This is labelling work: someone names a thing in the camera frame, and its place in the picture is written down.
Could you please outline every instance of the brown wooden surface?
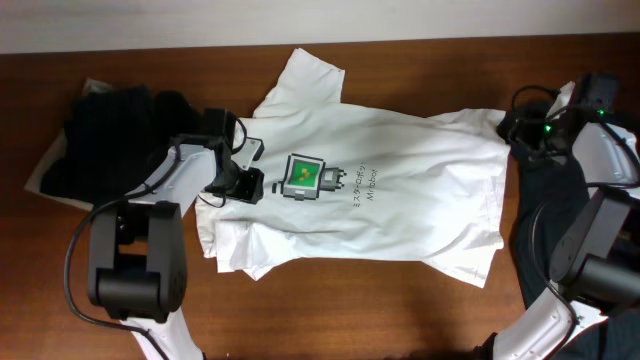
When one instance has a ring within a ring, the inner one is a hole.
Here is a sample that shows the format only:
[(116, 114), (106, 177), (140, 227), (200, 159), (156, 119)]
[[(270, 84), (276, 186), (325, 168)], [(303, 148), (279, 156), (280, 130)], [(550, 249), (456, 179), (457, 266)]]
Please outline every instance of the brown wooden surface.
[[(0, 358), (141, 359), (133, 337), (75, 318), (62, 263), (83, 211), (22, 190), (58, 133), (84, 78), (181, 91), (198, 109), (250, 116), (293, 46), (0, 56)], [(431, 40), (308, 45), (346, 70), (343, 102), (430, 116), (508, 107), (518, 87), (561, 86), (591, 70), (622, 79), (618, 104), (640, 99), (640, 35)], [(517, 209), (510, 163), (502, 219)], [(185, 218), (189, 286), (184, 313), (210, 358), (370, 359), (425, 349), (470, 349), (505, 327), (523, 304), (508, 250), (478, 289), (421, 263), (296, 260), (258, 282), (217, 274), (195, 217)], [(88, 313), (87, 237), (73, 262), (73, 290)]]

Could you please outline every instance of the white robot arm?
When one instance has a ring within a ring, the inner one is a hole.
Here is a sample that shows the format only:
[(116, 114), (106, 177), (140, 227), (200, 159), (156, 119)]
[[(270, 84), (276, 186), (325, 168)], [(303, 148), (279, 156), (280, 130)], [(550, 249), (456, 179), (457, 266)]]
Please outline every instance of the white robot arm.
[[(478, 359), (546, 359), (592, 325), (638, 306), (640, 275), (608, 258), (627, 222), (637, 219), (635, 211), (640, 205), (636, 138), (600, 119), (612, 112), (617, 86), (615, 77), (588, 74), (576, 89), (565, 86), (547, 114), (542, 129), (546, 133), (553, 129), (552, 136), (542, 146), (532, 144), (532, 149), (543, 156), (548, 151), (552, 158), (562, 153), (557, 150), (570, 147), (591, 184), (591, 200), (551, 256), (547, 289), (514, 324), (476, 348)], [(562, 109), (576, 111), (556, 117)], [(596, 121), (589, 122), (588, 116), (596, 116)], [(515, 136), (525, 139), (524, 134)], [(538, 216), (546, 204), (534, 214), (531, 253)], [(540, 276), (546, 280), (546, 274), (540, 272)]]
[[(233, 149), (235, 124), (227, 117), (213, 136), (180, 135), (164, 162), (138, 188), (100, 205), (81, 222), (65, 258), (65, 295), (72, 312), (92, 324), (131, 331), (148, 359), (202, 359), (180, 308), (187, 284), (182, 217), (206, 191), (250, 204), (262, 199), (264, 174), (251, 167), (264, 151), (260, 139), (246, 137)], [(71, 256), (91, 223), (88, 292), (121, 324), (83, 314), (69, 286)], [(128, 251), (135, 242), (146, 253)]]

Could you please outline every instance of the dark garment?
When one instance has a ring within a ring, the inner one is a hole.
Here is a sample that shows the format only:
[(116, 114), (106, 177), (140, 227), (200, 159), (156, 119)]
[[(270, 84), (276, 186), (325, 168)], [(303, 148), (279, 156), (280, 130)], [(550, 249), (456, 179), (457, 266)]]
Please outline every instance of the dark garment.
[[(574, 158), (570, 157), (562, 166), (552, 160), (530, 161), (521, 145), (512, 145), (511, 154), (518, 160), (520, 173), (520, 208), (517, 230), (512, 233), (511, 251), (528, 308), (545, 288), (545, 283), (534, 272), (529, 255), (533, 212), (547, 198), (559, 200), (550, 203), (538, 220), (535, 251), (546, 274), (556, 243), (589, 201), (589, 195), (582, 168)], [(601, 348), (599, 327), (603, 326), (606, 346)], [(600, 350), (604, 350), (602, 360), (640, 360), (640, 314), (628, 311), (609, 319), (608, 325), (593, 326), (562, 348), (553, 359), (600, 360)]]
[(45, 173), (40, 191), (94, 205), (119, 198), (164, 161), (171, 137), (196, 134), (200, 123), (177, 92), (155, 100), (145, 86), (89, 94), (72, 104), (66, 155)]

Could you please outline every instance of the black cable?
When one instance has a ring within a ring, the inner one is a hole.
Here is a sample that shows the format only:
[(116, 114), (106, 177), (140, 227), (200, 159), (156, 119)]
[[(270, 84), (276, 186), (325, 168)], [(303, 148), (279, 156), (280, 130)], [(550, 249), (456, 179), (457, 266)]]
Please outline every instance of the black cable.
[(520, 89), (516, 90), (516, 92), (511, 97), (511, 111), (516, 111), (516, 99), (518, 98), (518, 95), (520, 95), (520, 93), (526, 90), (539, 90), (539, 91), (546, 92), (554, 100), (558, 97), (558, 95), (560, 95), (560, 90), (557, 90), (557, 89), (549, 89), (547, 87), (540, 86), (540, 85), (523, 86)]
[(569, 111), (569, 110), (593, 110), (591, 108), (586, 108), (582, 105), (566, 105), (563, 106), (561, 108), (559, 108), (558, 110), (554, 111), (553, 113), (543, 117), (543, 118), (517, 118), (517, 120), (525, 122), (527, 124), (546, 124), (549, 121), (553, 120), (556, 116)]
[(211, 206), (211, 207), (214, 207), (214, 208), (216, 208), (216, 209), (220, 209), (220, 208), (224, 207), (224, 206), (225, 206), (225, 204), (227, 203), (227, 195), (226, 195), (226, 194), (222, 194), (222, 196), (221, 196), (221, 197), (222, 197), (222, 204), (220, 204), (219, 206), (215, 206), (215, 205), (213, 205), (212, 203), (210, 203), (210, 202), (208, 202), (207, 200), (205, 200), (202, 196), (198, 195), (198, 198), (199, 198), (200, 200), (202, 200), (205, 204), (207, 204), (207, 205), (209, 205), (209, 206)]
[(69, 243), (69, 248), (67, 249), (67, 254), (64, 258), (64, 293), (67, 299), (67, 304), (69, 304), (69, 307), (71, 308), (71, 312), (74, 313), (76, 316), (78, 316), (80, 319), (90, 324), (104, 326), (111, 329), (119, 329), (119, 330), (132, 331), (132, 332), (139, 333), (140, 335), (144, 336), (144, 338), (147, 339), (147, 341), (149, 341), (151, 346), (153, 346), (153, 348), (156, 349), (158, 354), (164, 360), (169, 360), (169, 358), (164, 353), (162, 348), (160, 348), (160, 345), (158, 345), (156, 340), (149, 334), (148, 329), (144, 329), (137, 326), (129, 326), (129, 325), (117, 324), (109, 321), (98, 320), (82, 313), (76, 306), (75, 302), (73, 301), (73, 296), (71, 294), (71, 287), (69, 285), (69, 275), (71, 271), (71, 258), (73, 256), (73, 250), (76, 246), (76, 243), (78, 242), (78, 239), (80, 239), (80, 235), (82, 235), (82, 232), (87, 227), (87, 225), (89, 225), (96, 218), (96, 216), (98, 216), (98, 214), (109, 209), (110, 207), (131, 199), (135, 199), (135, 198), (150, 194), (156, 189), (158, 189), (165, 181), (167, 181), (167, 179), (169, 179), (169, 177), (173, 174), (173, 172), (178, 168), (178, 165), (180, 164), (180, 161), (181, 161), (180, 144), (177, 142), (174, 142), (173, 147), (175, 148), (175, 151), (176, 151), (173, 164), (171, 164), (171, 167), (169, 168), (169, 170), (164, 175), (162, 175), (162, 177), (156, 183), (154, 183), (151, 186), (145, 186), (145, 189), (142, 191), (125, 195), (120, 199), (112, 200), (105, 204), (102, 204), (97, 208), (93, 209), (87, 216), (85, 216), (85, 218), (80, 222), (80, 225), (78, 225), (78, 227), (76, 228), (76, 231), (71, 237), (71, 242)]
[(617, 189), (635, 189), (640, 187), (640, 161), (638, 161), (638, 157), (634, 154), (633, 150), (629, 147), (629, 144), (620, 137), (613, 129), (607, 125), (599, 116), (595, 115), (595, 123), (599, 124), (600, 127), (604, 129), (604, 131), (609, 134), (615, 140), (615, 142), (622, 148), (624, 154), (631, 161), (631, 165), (633, 165), (634, 170), (636, 172), (636, 176), (638, 180), (631, 183), (606, 183), (606, 182), (592, 182), (588, 183), (587, 187), (614, 187)]
[(571, 335), (573, 334), (573, 332), (576, 329), (576, 326), (578, 326), (578, 323), (579, 323), (578, 315), (576, 314), (576, 311), (573, 308), (573, 306), (569, 304), (569, 302), (560, 294), (560, 292), (558, 292), (558, 289), (556, 289), (555, 286), (553, 286), (553, 284), (551, 284), (551, 282), (547, 279), (547, 277), (544, 275), (544, 273), (540, 269), (538, 260), (536, 259), (535, 244), (536, 244), (536, 230), (538, 225), (538, 219), (540, 218), (540, 214), (542, 214), (542, 211), (544, 210), (544, 208), (550, 202), (551, 201), (548, 199), (543, 201), (542, 203), (540, 203), (540, 205), (538, 205), (538, 207), (534, 211), (533, 221), (529, 225), (529, 238), (530, 238), (529, 256), (531, 257), (531, 261), (533, 262), (533, 268), (535, 269), (535, 272), (538, 275), (538, 277), (540, 277), (540, 279), (544, 281), (544, 284), (547, 287), (547, 289), (549, 289), (549, 291), (553, 294), (553, 296), (555, 296), (558, 299), (558, 301), (560, 301), (562, 305), (564, 305), (569, 311), (569, 314), (571, 317), (571, 325), (569, 326), (569, 330), (567, 331), (565, 336), (562, 338), (562, 340), (560, 340), (558, 345), (556, 345), (551, 350), (551, 352), (547, 355), (547, 359), (550, 359), (556, 352), (558, 352), (558, 350), (560, 350), (563, 346), (567, 344), (567, 342), (569, 342)]
[(231, 148), (232, 155), (239, 153), (240, 150), (242, 150), (242, 148), (244, 147), (244, 144), (247, 143), (247, 128), (244, 126), (242, 121), (240, 121), (240, 119), (236, 118), (236, 122), (238, 123), (238, 125), (240, 125), (240, 128), (242, 128), (242, 133), (244, 134), (244, 137), (242, 138), (242, 143), (240, 143), (240, 145), (237, 148), (234, 149), (233, 144), (229, 145), (229, 148)]

